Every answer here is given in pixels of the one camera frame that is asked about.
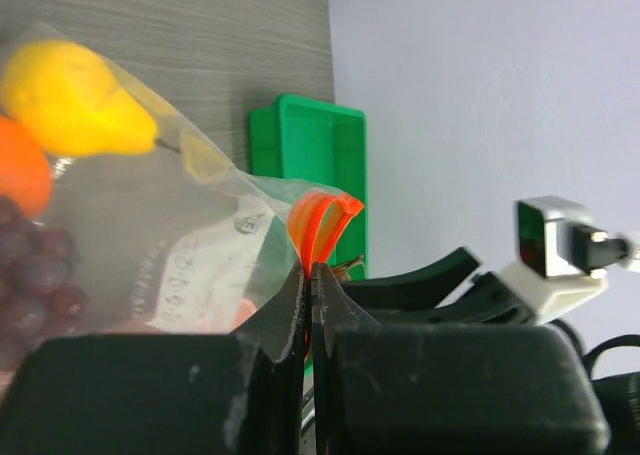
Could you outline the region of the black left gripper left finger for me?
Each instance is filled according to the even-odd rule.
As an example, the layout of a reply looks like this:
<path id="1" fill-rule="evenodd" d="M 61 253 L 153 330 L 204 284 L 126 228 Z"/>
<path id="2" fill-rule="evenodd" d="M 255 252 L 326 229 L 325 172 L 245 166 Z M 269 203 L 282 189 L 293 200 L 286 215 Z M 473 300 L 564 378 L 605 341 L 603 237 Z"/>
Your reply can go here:
<path id="1" fill-rule="evenodd" d="M 87 335 L 44 342 L 1 404 L 5 454 L 295 454 L 306 280 L 226 335 Z"/>

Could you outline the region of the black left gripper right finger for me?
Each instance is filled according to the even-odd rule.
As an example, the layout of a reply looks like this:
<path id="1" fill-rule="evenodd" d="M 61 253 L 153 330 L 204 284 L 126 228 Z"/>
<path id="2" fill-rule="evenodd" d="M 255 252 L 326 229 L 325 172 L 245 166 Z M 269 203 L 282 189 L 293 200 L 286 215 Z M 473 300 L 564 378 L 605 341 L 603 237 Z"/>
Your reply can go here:
<path id="1" fill-rule="evenodd" d="M 602 454 L 611 430 L 548 327 L 380 325 L 310 275 L 321 454 Z"/>

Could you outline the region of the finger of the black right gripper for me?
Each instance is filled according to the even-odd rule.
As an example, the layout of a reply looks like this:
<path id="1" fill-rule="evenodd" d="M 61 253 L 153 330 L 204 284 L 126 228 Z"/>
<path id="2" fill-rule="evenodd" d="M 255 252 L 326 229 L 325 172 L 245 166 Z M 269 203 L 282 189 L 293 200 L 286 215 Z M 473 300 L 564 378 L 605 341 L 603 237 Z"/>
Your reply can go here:
<path id="1" fill-rule="evenodd" d="M 533 311 L 493 272 L 477 275 L 469 290 L 455 302 L 442 307 L 417 311 L 370 309 L 369 313 L 381 324 L 536 324 Z"/>
<path id="2" fill-rule="evenodd" d="M 480 261 L 460 247 L 412 272 L 376 279 L 342 282 L 343 291 L 358 305 L 374 310 L 433 309 L 467 280 Z"/>

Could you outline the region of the clear zip bag orange seal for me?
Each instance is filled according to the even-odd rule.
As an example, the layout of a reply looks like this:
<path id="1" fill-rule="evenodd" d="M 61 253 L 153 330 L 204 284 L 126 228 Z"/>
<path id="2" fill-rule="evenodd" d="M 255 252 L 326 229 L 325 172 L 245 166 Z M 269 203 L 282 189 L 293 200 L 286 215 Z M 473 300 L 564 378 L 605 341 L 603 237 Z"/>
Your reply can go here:
<path id="1" fill-rule="evenodd" d="M 49 27 L 29 30 L 2 44 L 1 70 L 17 47 L 39 39 L 76 42 Z M 46 210 L 27 218 L 70 232 L 73 281 L 88 298 L 69 336 L 228 333 L 273 297 L 293 265 L 304 266 L 286 226 L 302 184 L 239 169 L 166 100 L 95 53 L 180 151 L 68 158 L 41 148 L 53 191 Z M 69 336 L 1 350 L 2 377 L 45 341 Z"/>

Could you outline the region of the purple fake grape bunch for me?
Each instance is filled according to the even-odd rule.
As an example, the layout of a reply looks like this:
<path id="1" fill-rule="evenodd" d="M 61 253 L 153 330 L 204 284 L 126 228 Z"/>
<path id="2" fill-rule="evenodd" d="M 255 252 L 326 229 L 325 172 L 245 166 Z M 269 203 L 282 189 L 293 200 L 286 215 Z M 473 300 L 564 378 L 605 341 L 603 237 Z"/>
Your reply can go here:
<path id="1" fill-rule="evenodd" d="M 77 250 L 69 231 L 39 226 L 1 197 L 1 350 L 18 352 L 74 334 L 88 298 L 73 281 Z"/>

